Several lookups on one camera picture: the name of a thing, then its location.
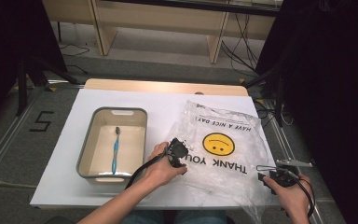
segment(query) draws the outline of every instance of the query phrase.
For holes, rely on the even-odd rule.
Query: person's lap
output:
[[[164,214],[159,210],[134,210],[123,220],[124,224],[130,223],[147,223],[163,224]],[[174,218],[175,224],[198,224],[227,223],[226,212],[223,210],[183,210],[177,211]]]

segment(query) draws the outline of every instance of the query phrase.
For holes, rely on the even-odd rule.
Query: beige bin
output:
[[[112,175],[116,127],[120,129],[117,169]],[[91,119],[77,172],[93,183],[122,182],[144,164],[147,113],[142,108],[97,109]]]

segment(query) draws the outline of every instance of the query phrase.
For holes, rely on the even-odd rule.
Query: gray floor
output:
[[[57,32],[56,23],[52,26]],[[238,42],[235,38],[225,38],[228,46],[234,49]],[[263,41],[251,40],[256,55],[263,47]],[[170,32],[119,29],[114,45],[107,56],[99,55],[93,28],[87,25],[62,24],[61,46],[73,44],[88,48],[89,51],[72,56],[64,56],[67,65],[77,65],[88,71],[83,74],[75,67],[69,67],[74,77],[88,79],[92,77],[184,81],[199,83],[238,85],[241,79],[251,80],[255,75],[243,65],[233,63],[223,51],[217,64],[210,64],[205,36],[177,34]],[[236,51],[246,58],[243,43]],[[77,54],[85,51],[69,46],[62,49],[63,54]],[[50,79],[58,77],[47,73]],[[254,98],[260,97],[261,86],[248,90]],[[45,223],[52,217],[64,216],[77,221],[92,209],[57,209],[41,210],[29,205],[34,188],[43,174],[49,156],[54,149],[66,117],[71,109],[71,102],[76,98],[78,89],[58,88],[56,91],[35,89],[30,91],[34,97],[32,110],[20,124],[18,132],[9,142],[6,155],[0,160],[0,223]],[[0,141],[5,136],[17,109],[17,92],[11,91],[0,109]],[[34,121],[41,111],[53,111],[44,118],[52,120],[48,131],[44,133],[29,132],[40,128]],[[290,156],[300,161],[309,161],[311,155],[302,141],[296,127],[284,124],[277,127],[274,119],[262,120],[271,152],[276,159]],[[315,190],[317,211],[312,223],[345,223],[339,213],[334,199],[323,182],[317,167],[301,169],[312,179]],[[229,210],[227,214],[236,223],[251,223],[242,210]],[[290,223],[280,207],[270,207],[262,216],[263,223]]]

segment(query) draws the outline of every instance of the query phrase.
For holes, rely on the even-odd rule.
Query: white tabletop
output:
[[[165,139],[186,101],[246,113],[257,117],[252,98],[248,96],[219,96],[173,94],[137,91],[80,90],[62,134],[51,155],[48,166],[31,200],[32,206],[85,207],[100,206],[124,188],[124,184],[92,184],[76,171],[76,163],[86,137],[93,112],[104,106],[140,107],[147,112],[145,157],[155,144],[170,141]],[[266,137],[260,130],[268,149],[270,164],[275,165]],[[175,179],[144,198],[137,206],[140,209],[192,209],[233,208],[239,205],[230,199],[211,196],[197,198],[187,193],[187,188],[175,185]]]

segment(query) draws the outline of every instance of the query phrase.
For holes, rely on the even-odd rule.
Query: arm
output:
[[[153,159],[159,153],[163,152],[167,145],[167,142],[156,145],[148,159]],[[145,176],[139,181],[83,218],[79,224],[120,223],[145,196],[158,187],[169,183],[177,175],[184,174],[186,171],[186,167],[173,168],[168,158],[164,157],[149,166],[145,172]]]
[[[310,185],[308,184],[310,183],[310,178],[302,174],[300,174],[299,177],[302,179],[300,180],[301,184],[311,195]],[[267,176],[264,177],[264,181],[275,190],[279,201],[291,218],[292,223],[310,223],[308,219],[309,200],[299,185],[295,184],[292,187],[283,188],[277,182]]]

